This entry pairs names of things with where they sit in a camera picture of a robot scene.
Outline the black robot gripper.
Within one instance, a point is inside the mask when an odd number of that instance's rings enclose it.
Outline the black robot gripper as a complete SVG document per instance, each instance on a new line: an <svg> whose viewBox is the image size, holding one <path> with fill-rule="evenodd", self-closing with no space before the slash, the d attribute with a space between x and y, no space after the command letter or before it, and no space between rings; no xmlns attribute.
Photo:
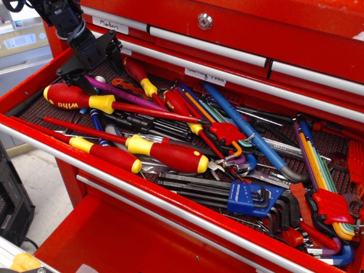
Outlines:
<svg viewBox="0 0 364 273"><path fill-rule="evenodd" d="M86 94L96 95L94 86L85 77L87 71L96 69L105 61L109 62L113 71L119 76L125 70L121 43L116 34L114 30L110 30L97 38L86 28L79 38L68 43L74 55L57 70L56 74L65 76L68 86L78 86Z"/></svg>

